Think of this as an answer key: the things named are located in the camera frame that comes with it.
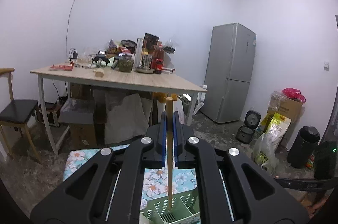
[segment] wooden table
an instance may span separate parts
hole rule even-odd
[[[188,110],[186,123],[191,125],[194,106],[199,92],[206,92],[205,89],[177,76],[176,74],[141,74],[132,71],[131,73],[119,72],[105,67],[104,77],[95,77],[94,69],[85,69],[82,67],[74,67],[72,71],[50,70],[49,67],[31,70],[31,74],[38,75],[39,96],[42,109],[43,120],[46,132],[54,153],[57,155],[63,139],[69,131],[69,126],[64,131],[59,141],[55,144],[50,131],[48,122],[45,97],[43,89],[43,79],[53,79],[68,82],[67,92],[70,95],[70,83],[78,83],[91,86],[101,86],[109,88],[130,89],[150,92],[164,92],[189,94],[191,102]]]

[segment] floral cloth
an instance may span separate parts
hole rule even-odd
[[[129,145],[112,147],[114,151],[124,149]],[[92,158],[100,149],[71,151],[64,171],[64,180],[71,176],[84,163]],[[181,193],[196,188],[195,169],[173,169],[173,194]],[[167,157],[165,168],[162,169],[145,169],[142,188],[141,210],[147,206],[150,199],[160,198],[168,195],[168,170]]]

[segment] black chair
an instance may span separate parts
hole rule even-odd
[[[38,120],[41,122],[42,118],[40,115],[40,111],[38,109],[38,100],[14,100],[13,98],[13,89],[12,89],[12,80],[11,80],[11,73],[14,72],[14,68],[1,68],[0,69],[0,76],[7,74],[8,75],[8,87],[10,89],[10,98],[11,102],[5,107],[5,109],[0,113],[0,131],[2,134],[2,137],[6,143],[6,146],[8,148],[8,152],[10,156],[13,158],[13,153],[11,150],[10,145],[8,144],[6,135],[3,131],[2,126],[8,126],[8,127],[14,127],[18,128],[21,137],[23,137],[22,134],[22,128],[24,128],[28,141],[33,149],[33,152],[37,158],[37,160],[42,164],[40,155],[38,154],[32,138],[30,137],[29,130],[27,127],[27,122],[29,118],[34,115],[34,111],[36,111],[36,115],[38,117]]]

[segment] cardboard box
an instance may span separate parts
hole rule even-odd
[[[268,108],[268,113],[279,113],[289,119],[291,119],[291,124],[295,123],[299,117],[301,107],[303,103],[297,102],[292,99],[287,99],[286,101],[282,101],[279,106],[278,111],[274,111],[270,107]]]
[[[93,100],[93,86],[70,83],[71,97],[75,99]]]
[[[69,124],[70,136],[75,150],[97,147],[95,127],[90,124]]]
[[[67,99],[60,110],[59,122],[69,124],[94,124],[94,100]]]

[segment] white wall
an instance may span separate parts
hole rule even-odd
[[[273,91],[300,89],[305,111],[288,136],[288,148],[302,126],[325,132],[337,91],[337,14],[338,0],[240,0],[237,21],[257,34],[242,119],[250,107],[264,117]]]
[[[233,22],[238,0],[76,0],[68,48],[102,48],[110,39],[142,38],[145,32],[180,46],[171,61],[179,76],[203,84],[213,26]]]
[[[73,1],[0,0],[0,67],[15,68],[14,98],[38,99],[38,78],[29,71],[65,60],[67,22]],[[56,101],[52,82],[46,80],[44,86],[46,101]],[[57,86],[62,94],[64,83]],[[2,110],[10,101],[6,78],[0,79],[0,93]],[[6,156],[1,145],[0,152]]]

